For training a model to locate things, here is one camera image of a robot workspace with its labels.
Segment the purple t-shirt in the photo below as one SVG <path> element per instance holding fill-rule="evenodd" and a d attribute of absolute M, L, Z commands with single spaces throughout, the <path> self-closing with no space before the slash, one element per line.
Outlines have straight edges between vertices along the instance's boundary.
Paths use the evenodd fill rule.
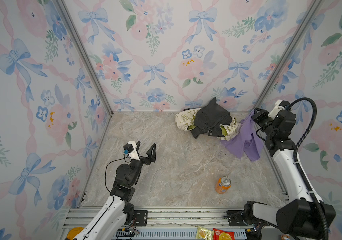
<path fill-rule="evenodd" d="M 231 140 L 221 140 L 222 145 L 236 158 L 240 159 L 243 153 L 251 162 L 261 158 L 263 141 L 257 136 L 255 122 L 252 119 L 254 112 L 240 122 L 238 134 Z"/>

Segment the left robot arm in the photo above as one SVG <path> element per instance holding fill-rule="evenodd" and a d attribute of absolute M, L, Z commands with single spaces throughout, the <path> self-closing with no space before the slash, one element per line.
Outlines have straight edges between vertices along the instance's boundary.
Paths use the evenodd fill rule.
<path fill-rule="evenodd" d="M 140 156 L 141 142 L 129 141 L 124 145 L 125 161 L 116 169 L 113 187 L 107 201 L 96 216 L 79 233 L 67 234 L 67 240 L 111 240 L 119 229 L 132 226 L 134 205 L 130 203 L 134 193 L 134 185 L 138 183 L 144 165 L 156 161 L 156 144 L 152 144 L 146 156 Z"/>

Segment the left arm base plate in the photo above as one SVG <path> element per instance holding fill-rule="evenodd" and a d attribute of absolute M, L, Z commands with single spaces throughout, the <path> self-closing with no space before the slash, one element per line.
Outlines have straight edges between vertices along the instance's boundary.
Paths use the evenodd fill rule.
<path fill-rule="evenodd" d="M 146 227 L 148 222 L 148 211 L 147 210 L 129 210 L 126 213 L 125 226 L 129 227 Z"/>

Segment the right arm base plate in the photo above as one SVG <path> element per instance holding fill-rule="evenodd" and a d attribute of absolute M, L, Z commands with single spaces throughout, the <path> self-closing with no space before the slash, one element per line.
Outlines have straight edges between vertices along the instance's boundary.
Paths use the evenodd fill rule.
<path fill-rule="evenodd" d="M 259 228 L 269 226 L 269 223 L 264 220 L 253 217 L 247 211 L 240 210 L 228 210 L 226 215 L 223 216 L 227 219 L 231 227 L 251 227 Z"/>

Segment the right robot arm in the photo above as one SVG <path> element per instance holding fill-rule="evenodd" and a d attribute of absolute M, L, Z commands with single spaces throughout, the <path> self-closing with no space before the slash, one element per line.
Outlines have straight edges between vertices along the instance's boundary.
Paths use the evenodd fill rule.
<path fill-rule="evenodd" d="M 327 240 L 336 211 L 324 203 L 302 168 L 298 145 L 290 138 L 295 114 L 281 109 L 272 117 L 268 111 L 256 108 L 252 119 L 266 134 L 266 148 L 281 172 L 289 201 L 280 208 L 248 201 L 242 215 L 244 223 L 267 223 L 291 236 Z"/>

